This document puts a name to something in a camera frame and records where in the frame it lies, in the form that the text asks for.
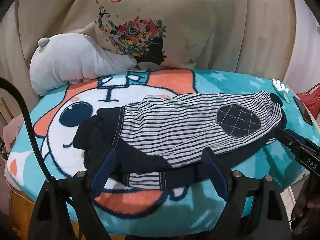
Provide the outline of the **operator right hand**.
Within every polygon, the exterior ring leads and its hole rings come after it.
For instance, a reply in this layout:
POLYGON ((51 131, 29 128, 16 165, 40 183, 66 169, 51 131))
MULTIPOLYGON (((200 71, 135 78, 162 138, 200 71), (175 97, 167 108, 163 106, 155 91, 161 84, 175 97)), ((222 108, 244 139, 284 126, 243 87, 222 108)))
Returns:
POLYGON ((291 229, 296 230, 307 215, 306 228, 299 234, 305 239, 319 239, 319 179, 310 175, 304 182, 291 213, 291 229))

